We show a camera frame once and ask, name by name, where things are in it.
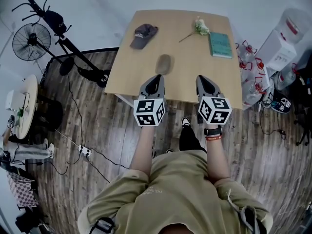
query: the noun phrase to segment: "black baseboard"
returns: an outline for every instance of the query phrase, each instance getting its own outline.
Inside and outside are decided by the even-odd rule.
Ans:
[[[116,48],[105,48],[105,49],[94,49],[94,50],[86,50],[86,51],[82,51],[83,54],[90,54],[90,53],[96,53],[96,52],[107,52],[107,51],[118,51],[119,47],[116,47]],[[74,53],[70,53],[70,54],[65,54],[65,55],[60,55],[60,56],[57,56],[58,58],[62,58],[62,57],[70,57],[70,56],[75,56]],[[54,57],[52,57],[50,59],[50,61],[47,63],[46,67],[45,67],[45,70],[46,70],[46,74],[48,74],[48,71],[49,71],[49,68],[50,68],[50,65],[51,63],[54,61]],[[43,86],[44,85],[44,80],[41,80],[40,82],[40,86]]]

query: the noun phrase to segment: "round table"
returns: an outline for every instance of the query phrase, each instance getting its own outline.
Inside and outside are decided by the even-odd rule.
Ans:
[[[34,117],[38,95],[37,77],[35,75],[27,77],[19,91],[26,95],[24,107],[26,107],[25,111],[27,113],[24,113],[23,117],[19,119],[19,125],[15,127],[15,134],[17,138],[23,139],[26,137]]]

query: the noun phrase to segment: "black pants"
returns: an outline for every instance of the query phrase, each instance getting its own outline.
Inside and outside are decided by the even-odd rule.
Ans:
[[[184,126],[180,135],[180,151],[186,150],[203,150],[200,146],[199,140],[196,138],[193,129],[190,126]]]

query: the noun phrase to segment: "book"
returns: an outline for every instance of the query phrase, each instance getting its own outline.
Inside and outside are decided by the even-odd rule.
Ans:
[[[213,57],[232,58],[232,49],[228,35],[210,32],[209,42]]]

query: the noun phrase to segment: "fan grille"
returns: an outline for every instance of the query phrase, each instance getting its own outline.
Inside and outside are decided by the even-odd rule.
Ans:
[[[42,57],[46,51],[40,46],[34,44],[28,44],[30,35],[35,33],[37,41],[42,44],[45,48],[49,49],[51,45],[51,36],[46,27],[41,24],[32,23],[24,25],[20,28],[13,37],[12,48],[15,55],[22,60],[36,60]]]

